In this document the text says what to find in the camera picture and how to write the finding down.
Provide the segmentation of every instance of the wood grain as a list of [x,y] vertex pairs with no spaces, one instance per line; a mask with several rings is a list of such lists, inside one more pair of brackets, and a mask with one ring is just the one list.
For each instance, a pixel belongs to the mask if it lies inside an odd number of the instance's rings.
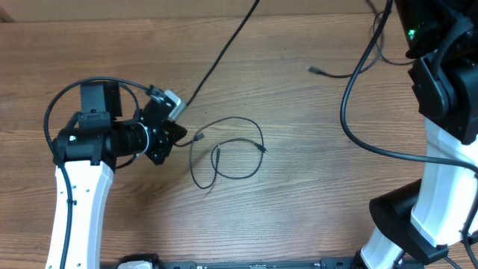
[[[369,13],[367,0],[261,0],[255,16]],[[382,0],[371,0],[377,9]],[[17,22],[244,16],[253,0],[0,0]]]
[[[51,153],[43,114],[64,86],[112,75],[173,89],[188,98],[241,18],[140,19],[0,24],[0,268],[43,268],[55,210]],[[365,152],[344,136],[338,110],[346,80],[312,75],[308,65],[351,72],[370,38],[371,15],[253,17],[179,123],[191,133],[227,116],[263,129],[268,153],[251,179],[219,178],[198,189],[188,149],[165,165],[146,158],[118,171],[108,197],[102,261],[155,252],[165,261],[269,261],[351,256],[368,240],[370,199],[421,177],[422,164]],[[399,19],[386,29],[385,54],[404,61]],[[423,154],[423,119],[408,67],[379,62],[358,78],[347,119],[365,141]],[[141,105],[147,98],[139,90]],[[123,111],[133,102],[122,96]],[[79,109],[78,90],[55,107],[55,134]],[[258,139],[242,122],[224,123],[198,143],[195,169],[212,177],[208,153],[218,141]],[[223,149],[221,167],[250,171],[247,147]],[[469,267],[465,251],[452,257]],[[447,268],[444,263],[436,267]]]

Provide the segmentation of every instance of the green light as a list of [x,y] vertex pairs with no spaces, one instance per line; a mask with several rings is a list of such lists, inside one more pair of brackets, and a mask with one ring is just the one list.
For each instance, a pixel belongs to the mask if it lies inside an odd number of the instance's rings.
[[415,37],[415,30],[414,30],[414,29],[410,29],[410,31],[409,31],[409,38],[410,38],[410,40],[412,40],[413,37]]

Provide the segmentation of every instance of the wooden surface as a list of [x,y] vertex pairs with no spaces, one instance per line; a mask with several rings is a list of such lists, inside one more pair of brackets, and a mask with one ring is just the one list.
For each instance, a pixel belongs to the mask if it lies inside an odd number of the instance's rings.
[[[188,149],[165,165],[147,158],[116,174],[108,197],[102,261],[159,253],[166,261],[233,262],[352,256],[373,230],[369,200],[421,177],[423,165],[374,155],[343,134],[339,105],[347,80],[305,71],[314,64],[351,72],[370,37],[372,15],[253,17],[179,123],[195,132],[227,116],[262,127],[268,153],[251,179],[192,182]],[[55,210],[52,154],[43,115],[64,86],[112,75],[173,89],[184,98],[209,69],[240,18],[142,19],[0,24],[0,268],[43,268]],[[403,61],[397,17],[385,54]],[[423,119],[406,73],[379,62],[358,78],[347,118],[363,140],[424,154]],[[135,90],[141,105],[147,98]],[[126,115],[133,104],[122,97]],[[79,110],[79,92],[55,107],[51,133]],[[209,151],[226,138],[258,139],[245,123],[225,123],[197,144],[203,184]],[[253,169],[257,150],[224,147],[220,168]],[[452,257],[469,267],[462,246]],[[440,263],[438,266],[448,268]]]
[[[369,13],[367,0],[261,0],[255,16]],[[371,0],[377,9],[385,1]],[[253,0],[0,0],[16,22],[244,16]]]

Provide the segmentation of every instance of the wooden table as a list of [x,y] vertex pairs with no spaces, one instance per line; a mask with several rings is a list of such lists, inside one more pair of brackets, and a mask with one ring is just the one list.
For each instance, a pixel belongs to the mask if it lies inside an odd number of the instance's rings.
[[[188,99],[241,18],[142,19],[0,24],[0,267],[43,268],[55,211],[52,154],[43,115],[64,86],[95,75],[173,89]],[[343,134],[338,113],[347,80],[305,71],[351,72],[372,15],[253,17],[179,124],[190,132],[227,116],[255,120],[268,153],[251,179],[219,178],[211,191],[190,177],[188,149],[163,166],[140,158],[119,170],[108,197],[102,261],[159,253],[165,261],[304,260],[352,256],[373,230],[369,200],[421,177],[423,165],[365,152]],[[385,29],[385,54],[404,61],[399,19]],[[423,118],[409,67],[379,62],[361,75],[347,119],[368,143],[424,154]],[[143,106],[147,96],[135,90]],[[133,102],[122,95],[129,117]],[[80,109],[73,90],[56,105],[52,134]],[[195,171],[212,177],[211,147],[257,131],[242,122],[205,133]],[[221,168],[245,174],[250,146],[223,147]],[[452,257],[470,266],[461,246]],[[439,263],[442,267],[449,265]]]

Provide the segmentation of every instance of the green led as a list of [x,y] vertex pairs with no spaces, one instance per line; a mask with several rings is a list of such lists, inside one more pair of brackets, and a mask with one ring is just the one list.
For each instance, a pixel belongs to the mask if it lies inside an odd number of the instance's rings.
[[409,31],[409,38],[410,38],[410,40],[412,40],[413,37],[415,37],[415,32],[416,32],[416,30],[410,29],[410,31]]

